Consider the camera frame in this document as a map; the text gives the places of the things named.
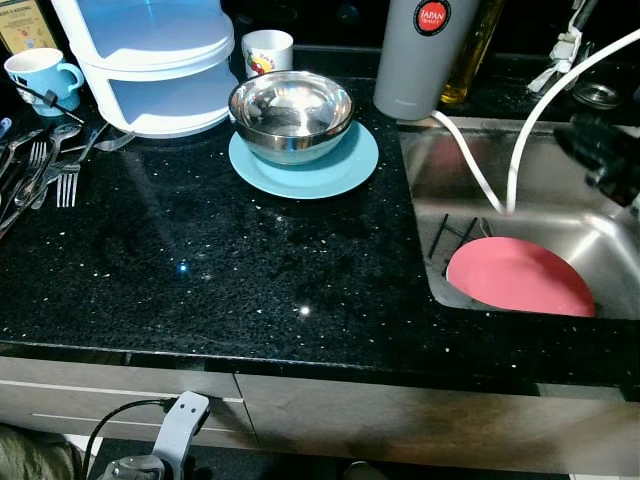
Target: mug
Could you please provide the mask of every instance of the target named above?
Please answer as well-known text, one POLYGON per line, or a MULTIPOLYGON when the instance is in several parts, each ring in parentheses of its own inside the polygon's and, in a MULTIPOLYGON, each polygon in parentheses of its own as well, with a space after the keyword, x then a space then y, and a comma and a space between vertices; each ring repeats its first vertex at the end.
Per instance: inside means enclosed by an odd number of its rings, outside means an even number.
POLYGON ((258 30, 242 37, 247 78, 276 70, 291 70, 293 37, 280 30, 258 30))
MULTIPOLYGON (((74 110, 79 104, 77 89, 84 83, 84 76, 78 67, 64 63, 64 56, 55 48, 34 48, 16 53, 4 62, 9 78, 18 85, 30 88, 40 95, 51 90, 58 96, 58 105, 74 110)), ((18 88, 22 99, 30 103, 38 115, 56 117, 62 112, 55 107, 47 107, 44 102, 18 88)))

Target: light blue plate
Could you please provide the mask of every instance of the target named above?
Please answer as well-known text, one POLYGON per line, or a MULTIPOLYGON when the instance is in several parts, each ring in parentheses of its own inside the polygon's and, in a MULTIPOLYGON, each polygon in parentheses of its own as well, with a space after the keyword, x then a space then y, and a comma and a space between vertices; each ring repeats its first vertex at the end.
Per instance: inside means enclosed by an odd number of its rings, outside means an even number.
POLYGON ((353 122, 340 143, 325 157, 304 165, 278 165, 256 156, 236 133, 229 144, 231 165, 254 187, 285 198, 332 197, 364 182, 378 164, 373 135, 353 122))

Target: stainless steel sink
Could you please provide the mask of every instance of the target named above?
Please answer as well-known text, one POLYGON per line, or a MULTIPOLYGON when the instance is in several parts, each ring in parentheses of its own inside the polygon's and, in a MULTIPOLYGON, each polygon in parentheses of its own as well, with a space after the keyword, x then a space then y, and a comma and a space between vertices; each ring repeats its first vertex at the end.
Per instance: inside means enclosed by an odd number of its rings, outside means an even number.
MULTIPOLYGON (((522 122, 453 120, 489 183, 504 199, 511 151, 522 122)), ((443 273, 463 242, 486 235, 509 236, 537 243, 571 264, 589 285, 598 317, 638 320, 640 223, 628 209, 585 184, 584 168, 556 145, 554 125, 539 122, 527 142, 518 204, 511 217, 495 213, 447 130, 431 120, 400 126, 433 294, 446 306, 496 310, 455 289, 443 273)))

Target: stacked container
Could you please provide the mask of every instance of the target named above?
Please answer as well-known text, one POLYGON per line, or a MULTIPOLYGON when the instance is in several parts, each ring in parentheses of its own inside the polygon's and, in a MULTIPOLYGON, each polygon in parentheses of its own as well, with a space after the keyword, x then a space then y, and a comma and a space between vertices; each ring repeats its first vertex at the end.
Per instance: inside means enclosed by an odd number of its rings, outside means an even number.
POLYGON ((53 0, 102 117, 150 138, 228 114, 233 25, 220 0, 53 0))

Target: white hose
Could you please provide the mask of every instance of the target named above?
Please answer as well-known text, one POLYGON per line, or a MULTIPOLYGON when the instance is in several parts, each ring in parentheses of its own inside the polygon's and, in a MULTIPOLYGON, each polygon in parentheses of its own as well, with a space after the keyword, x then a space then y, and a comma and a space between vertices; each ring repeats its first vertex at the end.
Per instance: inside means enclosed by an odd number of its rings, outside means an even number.
POLYGON ((563 75, 549 89, 549 91, 542 96, 540 101, 533 108, 533 110, 529 114, 529 117, 527 117, 527 120, 524 122, 522 130, 520 130, 518 140, 516 140, 516 146, 513 148, 513 153, 511 154, 511 164, 509 165, 509 176, 507 179, 507 214, 513 213, 516 209, 518 172, 520 170, 520 160, 522 159, 522 152, 524 151, 525 143, 527 142, 527 138, 529 137, 529 133, 531 132, 533 125, 536 123, 544 109, 547 108, 547 105, 551 103, 551 100, 553 100, 555 96, 558 95, 558 93, 560 93, 562 89, 566 87, 578 75, 593 67, 600 60, 607 58, 609 55, 617 52, 621 48, 624 48, 637 40, 640 40, 640 29, 631 32, 629 35, 625 35, 621 39, 607 45, 602 50, 598 50, 596 53, 594 53, 582 63, 579 63, 571 70, 569 70, 565 75, 563 75))
POLYGON ((509 174, 507 178, 507 206, 506 208, 500 203, 497 195, 487 182, 487 179, 482 174, 480 167, 476 163, 471 151, 469 150, 469 146, 467 142, 464 140, 462 133, 456 127, 456 125, 447 117, 444 113, 439 112, 438 110, 434 110, 431 114, 433 118, 439 121, 447 130, 451 132, 453 138, 458 143, 460 150, 462 151, 462 156, 464 157, 471 173, 474 178, 482 188, 482 191, 486 195, 487 199, 496 209, 496 211, 500 214, 511 214, 514 212, 516 208, 516 192, 518 189, 518 172, 520 170, 520 160, 522 159, 522 152, 524 151, 525 143, 527 142, 527 138, 529 137, 529 133, 533 128, 533 125, 536 123, 542 112, 547 105, 551 103, 551 101, 555 98, 558 93, 562 91, 564 87, 566 87, 574 78, 576 78, 581 73, 584 73, 589 68, 593 67, 600 60, 607 58, 609 55, 617 52, 621 48, 626 47, 627 45, 640 40, 640 29, 631 32, 630 34, 622 37, 621 39, 607 45, 602 50, 597 51, 589 58, 584 60, 582 63, 578 64, 574 68, 572 68, 569 72, 563 75, 550 89, 547 93, 545 93, 540 101, 533 108, 529 117, 524 122, 522 126, 522 130, 520 130, 520 134, 518 135, 518 139, 516 140, 516 145, 513 149, 513 153, 511 154, 511 163, 509 165, 509 174))

